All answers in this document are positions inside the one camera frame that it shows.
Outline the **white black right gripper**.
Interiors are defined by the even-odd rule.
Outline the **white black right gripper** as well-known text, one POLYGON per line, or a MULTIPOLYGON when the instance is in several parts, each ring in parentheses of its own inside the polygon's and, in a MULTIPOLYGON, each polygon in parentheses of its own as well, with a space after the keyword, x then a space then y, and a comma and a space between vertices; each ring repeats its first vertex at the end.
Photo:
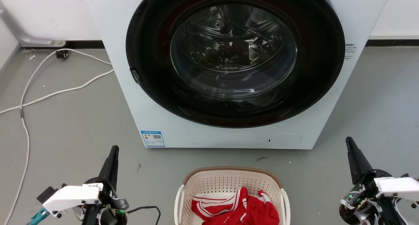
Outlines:
POLYGON ((398 208, 402 200, 419 208, 419 178, 395 178, 371 167, 354 139, 345 139, 353 188, 340 201, 339 215, 348 225, 409 225, 398 208))

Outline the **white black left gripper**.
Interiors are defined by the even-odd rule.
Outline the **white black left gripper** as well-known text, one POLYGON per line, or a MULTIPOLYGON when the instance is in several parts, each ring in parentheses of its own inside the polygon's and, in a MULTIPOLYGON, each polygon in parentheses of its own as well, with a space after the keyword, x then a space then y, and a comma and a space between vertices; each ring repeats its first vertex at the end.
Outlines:
POLYGON ((49 187, 37 199, 55 218, 61 218, 67 210, 80 209, 81 225, 127 225, 129 204, 116 194, 118 166, 119 147, 112 146, 99 177, 82 186, 49 187))

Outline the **cream perforated laundry basket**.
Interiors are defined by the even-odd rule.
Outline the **cream perforated laundry basket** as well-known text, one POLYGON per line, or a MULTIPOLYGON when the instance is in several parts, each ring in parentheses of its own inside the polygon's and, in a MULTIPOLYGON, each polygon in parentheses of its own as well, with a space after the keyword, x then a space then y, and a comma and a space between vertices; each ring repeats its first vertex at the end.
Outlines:
POLYGON ((202 167, 189 173, 176 194, 174 224, 201 225, 202 219, 191 210, 195 194, 232 194, 241 187, 252 196, 265 192, 279 214, 279 225, 290 225, 289 198, 277 176, 262 169, 232 166, 202 167))

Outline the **blue energy label sticker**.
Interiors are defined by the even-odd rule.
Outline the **blue energy label sticker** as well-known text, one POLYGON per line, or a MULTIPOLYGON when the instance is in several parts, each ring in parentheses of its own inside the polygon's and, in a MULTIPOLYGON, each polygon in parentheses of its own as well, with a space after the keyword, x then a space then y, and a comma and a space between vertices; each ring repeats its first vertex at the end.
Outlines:
POLYGON ((161 131, 140 131, 145 147, 165 147, 161 131))

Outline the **round white filter cover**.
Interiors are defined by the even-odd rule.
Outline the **round white filter cover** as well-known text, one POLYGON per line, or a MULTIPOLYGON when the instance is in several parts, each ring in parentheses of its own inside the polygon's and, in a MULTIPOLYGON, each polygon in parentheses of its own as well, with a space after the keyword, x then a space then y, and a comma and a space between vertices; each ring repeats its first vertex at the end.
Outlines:
POLYGON ((293 133, 279 133, 267 140, 267 145, 275 149, 298 149, 301 137, 293 133))

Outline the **teal left gripper connector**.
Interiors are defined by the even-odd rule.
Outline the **teal left gripper connector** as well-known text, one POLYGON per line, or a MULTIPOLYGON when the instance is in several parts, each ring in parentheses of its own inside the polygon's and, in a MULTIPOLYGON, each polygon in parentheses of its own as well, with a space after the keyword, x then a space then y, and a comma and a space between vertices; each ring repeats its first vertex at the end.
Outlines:
POLYGON ((31 217, 30 221, 26 225, 38 225, 44 219, 46 219, 50 213, 45 208, 41 208, 34 216, 31 217))

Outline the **black round washing machine door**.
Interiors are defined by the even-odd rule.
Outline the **black round washing machine door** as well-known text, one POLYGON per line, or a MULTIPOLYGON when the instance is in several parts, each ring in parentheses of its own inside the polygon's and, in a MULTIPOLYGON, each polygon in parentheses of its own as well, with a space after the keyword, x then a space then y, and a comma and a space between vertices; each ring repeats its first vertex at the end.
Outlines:
POLYGON ((330 0, 142 0, 127 29, 133 78, 167 111, 250 128, 318 102, 344 63, 330 0))

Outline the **red white-striped garment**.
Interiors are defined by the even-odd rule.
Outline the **red white-striped garment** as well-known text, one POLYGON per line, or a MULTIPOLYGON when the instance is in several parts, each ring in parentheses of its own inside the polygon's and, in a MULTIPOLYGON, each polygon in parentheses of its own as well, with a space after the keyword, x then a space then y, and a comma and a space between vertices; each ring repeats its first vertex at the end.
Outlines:
POLYGON ((240 187, 234 193, 195 194, 191 210, 202 225, 279 225, 279 214, 267 194, 240 187))

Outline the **white front-load washing machine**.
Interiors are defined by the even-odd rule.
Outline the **white front-load washing machine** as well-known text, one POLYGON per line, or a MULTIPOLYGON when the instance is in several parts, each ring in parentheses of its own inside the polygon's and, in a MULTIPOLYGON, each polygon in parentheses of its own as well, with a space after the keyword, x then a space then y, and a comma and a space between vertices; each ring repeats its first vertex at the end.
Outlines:
MULTIPOLYGON (((279 133, 301 137, 298 149, 312 149, 337 103, 388 0, 330 0, 345 37, 344 63, 337 80, 313 106, 284 121, 250 128, 201 125, 167 111, 136 83, 126 54, 127 29, 142 0, 87 0, 117 80, 140 131, 161 131, 165 147, 272 149, 267 140, 279 133)), ((145 146, 142 136, 140 146, 145 146)))

